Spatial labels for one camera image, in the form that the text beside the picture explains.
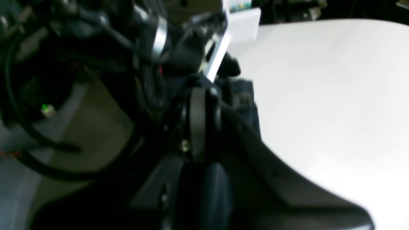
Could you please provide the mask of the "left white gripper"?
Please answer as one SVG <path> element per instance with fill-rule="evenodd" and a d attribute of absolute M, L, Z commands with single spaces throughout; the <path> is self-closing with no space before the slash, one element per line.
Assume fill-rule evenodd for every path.
<path fill-rule="evenodd" d="M 230 43 L 254 40 L 261 17 L 259 8 L 226 8 L 197 15 L 178 28 L 159 14 L 148 14 L 139 6 L 134 10 L 145 26 L 148 61 L 140 64 L 139 73 L 143 83 L 161 83 L 162 70 L 173 77 L 202 73 L 211 82 L 225 69 L 229 76 L 239 75 L 237 61 L 227 49 Z"/>

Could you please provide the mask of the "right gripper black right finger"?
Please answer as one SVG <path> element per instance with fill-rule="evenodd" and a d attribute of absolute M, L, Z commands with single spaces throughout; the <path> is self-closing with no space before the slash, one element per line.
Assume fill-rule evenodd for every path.
<path fill-rule="evenodd" d="M 230 230 L 374 230 L 361 206 L 300 175 L 283 162 L 251 127 L 221 102 L 220 163 L 231 182 Z"/>

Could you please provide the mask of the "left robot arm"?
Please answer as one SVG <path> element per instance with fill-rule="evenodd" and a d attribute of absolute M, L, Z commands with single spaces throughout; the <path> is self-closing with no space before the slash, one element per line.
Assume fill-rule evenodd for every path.
<path fill-rule="evenodd" d="M 183 27 L 167 18 L 162 0 L 29 1 L 35 20 L 1 38 L 1 116 L 19 124 L 38 147 L 79 153 L 55 142 L 33 123 L 60 109 L 82 66 L 108 74 L 114 99 L 129 117 L 160 114 L 183 90 L 175 80 L 205 75 L 205 46 L 227 32 L 231 6 L 196 15 Z"/>

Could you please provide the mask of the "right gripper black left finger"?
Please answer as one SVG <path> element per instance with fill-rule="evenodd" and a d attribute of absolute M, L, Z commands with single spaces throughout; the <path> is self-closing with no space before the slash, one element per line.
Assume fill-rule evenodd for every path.
<path fill-rule="evenodd" d="M 194 87 L 123 163 L 41 208 L 33 230 L 178 230 L 207 161 L 208 90 Z"/>

